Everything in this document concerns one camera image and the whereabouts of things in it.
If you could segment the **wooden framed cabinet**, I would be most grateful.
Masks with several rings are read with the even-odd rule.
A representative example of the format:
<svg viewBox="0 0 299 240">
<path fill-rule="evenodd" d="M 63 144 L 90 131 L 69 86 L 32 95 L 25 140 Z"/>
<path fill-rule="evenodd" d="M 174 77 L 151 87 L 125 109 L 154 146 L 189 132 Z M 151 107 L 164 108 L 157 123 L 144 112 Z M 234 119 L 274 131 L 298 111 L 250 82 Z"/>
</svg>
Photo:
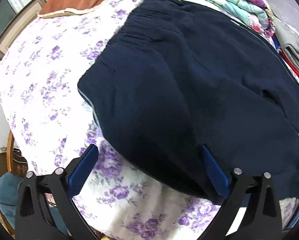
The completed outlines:
<svg viewBox="0 0 299 240">
<path fill-rule="evenodd" d="M 38 17 L 46 0 L 31 0 L 7 25 L 0 34 L 0 60 L 5 56 L 20 33 Z"/>
</svg>

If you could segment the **wooden chair frame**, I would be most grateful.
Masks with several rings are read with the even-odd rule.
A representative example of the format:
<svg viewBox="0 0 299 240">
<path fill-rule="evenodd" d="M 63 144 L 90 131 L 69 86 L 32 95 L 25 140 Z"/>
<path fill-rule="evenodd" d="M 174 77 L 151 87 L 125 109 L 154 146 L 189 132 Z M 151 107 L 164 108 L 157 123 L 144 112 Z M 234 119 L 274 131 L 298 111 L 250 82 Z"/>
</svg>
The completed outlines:
<svg viewBox="0 0 299 240">
<path fill-rule="evenodd" d="M 13 151 L 14 151 L 14 137 L 10 131 L 8 134 L 7 146 L 6 146 L 6 165 L 7 171 L 13 173 Z"/>
</svg>

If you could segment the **red blue folded cloth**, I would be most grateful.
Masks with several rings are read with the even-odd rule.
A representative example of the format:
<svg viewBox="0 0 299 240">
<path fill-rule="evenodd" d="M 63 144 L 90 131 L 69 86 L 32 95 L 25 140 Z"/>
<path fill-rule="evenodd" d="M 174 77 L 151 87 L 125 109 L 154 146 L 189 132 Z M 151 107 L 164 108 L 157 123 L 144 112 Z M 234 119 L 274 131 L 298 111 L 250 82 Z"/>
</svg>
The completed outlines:
<svg viewBox="0 0 299 240">
<path fill-rule="evenodd" d="M 296 74 L 296 76 L 299 79 L 299 70 L 291 63 L 291 61 L 288 59 L 288 57 L 286 56 L 286 54 L 283 52 L 281 45 L 276 37 L 276 35 L 274 35 L 272 37 L 275 48 L 277 50 L 277 52 L 281 55 L 281 57 L 284 59 L 285 63 L 288 64 L 288 66 L 293 70 L 293 72 Z"/>
</svg>

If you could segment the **dark navy pants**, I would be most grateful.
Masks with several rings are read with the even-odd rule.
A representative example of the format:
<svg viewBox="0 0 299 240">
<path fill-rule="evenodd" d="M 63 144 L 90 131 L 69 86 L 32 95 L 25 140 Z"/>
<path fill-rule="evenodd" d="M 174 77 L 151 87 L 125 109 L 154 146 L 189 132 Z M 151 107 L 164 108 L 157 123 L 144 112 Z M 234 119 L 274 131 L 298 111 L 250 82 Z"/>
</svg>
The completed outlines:
<svg viewBox="0 0 299 240">
<path fill-rule="evenodd" d="M 110 145 L 161 183 L 219 205 L 240 168 L 299 198 L 299 84 L 221 12 L 144 0 L 77 86 Z"/>
</svg>

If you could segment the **folded grey garment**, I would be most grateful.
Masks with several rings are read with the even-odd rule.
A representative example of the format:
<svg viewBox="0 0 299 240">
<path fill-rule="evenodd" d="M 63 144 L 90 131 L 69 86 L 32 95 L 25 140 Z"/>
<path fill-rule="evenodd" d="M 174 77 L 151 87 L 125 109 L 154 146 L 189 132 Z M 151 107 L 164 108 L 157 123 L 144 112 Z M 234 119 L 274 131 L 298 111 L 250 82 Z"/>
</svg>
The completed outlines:
<svg viewBox="0 0 299 240">
<path fill-rule="evenodd" d="M 274 17 L 275 35 L 287 59 L 299 71 L 299 33 L 292 26 Z"/>
</svg>

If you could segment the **purple floral bed sheet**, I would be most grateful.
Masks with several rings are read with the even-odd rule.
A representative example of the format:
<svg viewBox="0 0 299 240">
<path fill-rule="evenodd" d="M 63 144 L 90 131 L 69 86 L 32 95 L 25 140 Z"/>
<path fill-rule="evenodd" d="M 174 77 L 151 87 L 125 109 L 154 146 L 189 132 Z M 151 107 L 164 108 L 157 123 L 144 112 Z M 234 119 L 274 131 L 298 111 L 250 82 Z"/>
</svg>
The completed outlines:
<svg viewBox="0 0 299 240">
<path fill-rule="evenodd" d="M 179 1 L 211 8 L 251 29 L 206 0 Z M 124 159 L 78 91 L 80 78 L 143 2 L 106 0 L 82 16 L 34 20 L 0 63 L 0 104 L 36 174 L 65 167 L 91 144 L 98 147 L 98 161 L 73 199 L 94 229 L 116 239 L 195 239 L 223 202 L 179 192 Z M 274 48 L 272 37 L 256 33 Z"/>
</svg>

